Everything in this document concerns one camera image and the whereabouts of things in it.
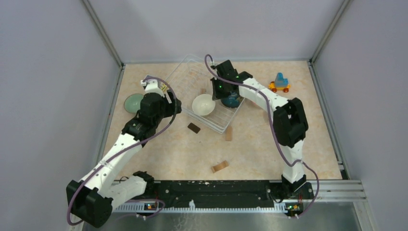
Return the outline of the beige flower pattern bowl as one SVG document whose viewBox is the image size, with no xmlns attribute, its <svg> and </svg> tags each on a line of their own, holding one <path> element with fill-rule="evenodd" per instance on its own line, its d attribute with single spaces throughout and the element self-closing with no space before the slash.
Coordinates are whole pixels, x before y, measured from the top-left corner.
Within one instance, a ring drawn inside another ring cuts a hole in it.
<svg viewBox="0 0 408 231">
<path fill-rule="evenodd" d="M 216 102 L 210 94 L 201 94 L 192 102 L 192 111 L 198 116 L 207 116 L 215 109 Z"/>
</svg>

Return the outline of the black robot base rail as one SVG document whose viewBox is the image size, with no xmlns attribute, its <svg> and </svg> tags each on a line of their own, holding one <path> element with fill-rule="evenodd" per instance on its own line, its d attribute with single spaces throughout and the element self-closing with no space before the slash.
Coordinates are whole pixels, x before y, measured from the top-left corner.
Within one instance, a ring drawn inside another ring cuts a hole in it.
<svg viewBox="0 0 408 231">
<path fill-rule="evenodd" d="M 133 199 L 159 199 L 166 208 L 268 208 L 278 202 L 304 202 L 314 197 L 311 183 L 297 191 L 280 180 L 162 180 L 148 183 L 142 195 Z"/>
</svg>

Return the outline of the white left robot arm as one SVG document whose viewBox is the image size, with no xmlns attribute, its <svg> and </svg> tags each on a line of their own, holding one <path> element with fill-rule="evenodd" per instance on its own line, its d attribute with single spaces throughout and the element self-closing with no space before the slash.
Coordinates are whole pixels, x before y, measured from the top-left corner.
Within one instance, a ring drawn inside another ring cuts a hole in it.
<svg viewBox="0 0 408 231">
<path fill-rule="evenodd" d="M 69 225 L 75 226 L 84 221 L 99 228 L 117 207 L 133 197 L 152 197 L 154 186 L 148 182 L 150 176 L 130 176 L 117 185 L 113 182 L 148 141 L 163 133 L 162 130 L 157 131 L 160 122 L 167 117 L 174 120 L 180 112 L 181 101 L 171 90 L 167 94 L 161 91 L 144 94 L 139 111 L 125 124 L 104 158 L 80 181 L 72 180 L 67 185 Z"/>
</svg>

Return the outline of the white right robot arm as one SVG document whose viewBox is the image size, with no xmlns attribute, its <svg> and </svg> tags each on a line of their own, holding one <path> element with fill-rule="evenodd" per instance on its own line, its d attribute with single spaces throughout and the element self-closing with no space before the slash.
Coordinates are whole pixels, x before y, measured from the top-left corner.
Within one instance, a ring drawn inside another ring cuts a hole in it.
<svg viewBox="0 0 408 231">
<path fill-rule="evenodd" d="M 221 100 L 236 93 L 254 102 L 268 113 L 268 120 L 274 142 L 285 167 L 282 174 L 282 192 L 288 198 L 295 198 L 306 183 L 303 169 L 302 148 L 308 122 L 302 101 L 287 99 L 260 84 L 248 72 L 238 73 L 227 60 L 218 65 L 206 64 L 213 87 L 213 100 Z"/>
</svg>

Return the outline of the light green celadon bowl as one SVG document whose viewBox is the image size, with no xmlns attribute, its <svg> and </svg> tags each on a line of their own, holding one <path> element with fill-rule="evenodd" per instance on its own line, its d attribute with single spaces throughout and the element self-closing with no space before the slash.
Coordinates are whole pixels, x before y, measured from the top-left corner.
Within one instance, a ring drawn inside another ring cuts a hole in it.
<svg viewBox="0 0 408 231">
<path fill-rule="evenodd" d="M 140 110 L 140 103 L 143 97 L 144 95 L 140 93 L 129 95 L 124 102 L 124 109 L 128 113 L 132 114 L 137 113 Z"/>
</svg>

